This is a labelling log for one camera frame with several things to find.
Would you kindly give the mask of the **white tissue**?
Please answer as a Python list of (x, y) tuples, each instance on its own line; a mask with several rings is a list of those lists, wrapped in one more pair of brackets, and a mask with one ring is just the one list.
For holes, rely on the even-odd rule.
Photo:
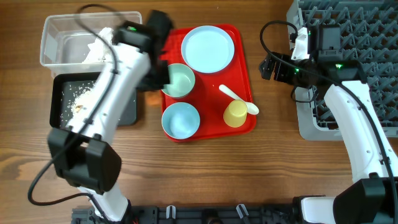
[[(99, 34), (109, 45), (112, 44), (113, 29), (110, 27), (103, 28)], [(113, 60), (110, 49), (104, 45), (104, 43), (96, 38), (91, 44), (88, 44), (89, 52), (84, 59), (83, 63), (100, 63), (100, 62), (111, 62)]]

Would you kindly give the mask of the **mint green bowl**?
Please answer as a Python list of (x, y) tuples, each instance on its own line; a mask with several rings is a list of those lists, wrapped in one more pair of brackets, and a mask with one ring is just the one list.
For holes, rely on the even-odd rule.
[(172, 98), (187, 96), (195, 86), (195, 74), (190, 67), (182, 63), (168, 66), (170, 83), (165, 85), (162, 92)]

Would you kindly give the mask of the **orange carrot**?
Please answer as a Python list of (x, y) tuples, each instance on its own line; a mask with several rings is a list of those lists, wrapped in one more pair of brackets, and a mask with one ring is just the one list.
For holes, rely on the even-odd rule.
[(146, 104), (148, 106), (160, 106), (161, 96), (158, 92), (148, 92), (146, 93)]

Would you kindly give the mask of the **light blue bowl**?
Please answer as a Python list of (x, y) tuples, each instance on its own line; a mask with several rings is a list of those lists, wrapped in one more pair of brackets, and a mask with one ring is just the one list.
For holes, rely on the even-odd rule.
[(171, 138), (182, 140), (192, 137), (200, 127), (200, 115), (189, 103), (178, 102), (168, 106), (162, 114), (162, 128)]

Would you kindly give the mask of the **white rice pile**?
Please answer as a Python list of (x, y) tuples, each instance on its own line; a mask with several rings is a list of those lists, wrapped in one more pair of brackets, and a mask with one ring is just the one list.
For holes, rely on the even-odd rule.
[(94, 80), (66, 82), (63, 85), (60, 120), (67, 123), (79, 112), (74, 112), (77, 105), (83, 107), (91, 100), (91, 91), (95, 87)]

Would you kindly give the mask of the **brown food scrap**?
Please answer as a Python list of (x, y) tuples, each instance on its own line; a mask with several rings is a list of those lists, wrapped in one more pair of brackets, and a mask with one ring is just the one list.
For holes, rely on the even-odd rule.
[(79, 112), (82, 109), (82, 107), (83, 107), (82, 105), (75, 106), (74, 112)]

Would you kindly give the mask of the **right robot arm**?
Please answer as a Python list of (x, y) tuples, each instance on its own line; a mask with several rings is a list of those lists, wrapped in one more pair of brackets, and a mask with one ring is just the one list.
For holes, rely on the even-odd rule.
[(358, 61), (326, 61), (302, 68), (268, 53), (262, 78), (324, 88), (351, 163), (353, 184), (336, 197), (301, 196), (293, 202), (295, 223), (397, 223), (397, 155), (371, 103)]

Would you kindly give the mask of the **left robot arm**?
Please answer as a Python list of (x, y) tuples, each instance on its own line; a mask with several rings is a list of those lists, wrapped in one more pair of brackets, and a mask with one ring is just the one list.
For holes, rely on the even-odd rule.
[(144, 25), (124, 21), (108, 45), (113, 61), (100, 73), (91, 101), (65, 128), (54, 128), (48, 136), (57, 175), (90, 198), (105, 223), (132, 221), (131, 204), (117, 183), (122, 160), (111, 143), (131, 95), (170, 82), (167, 61), (160, 56), (172, 28), (167, 16)]

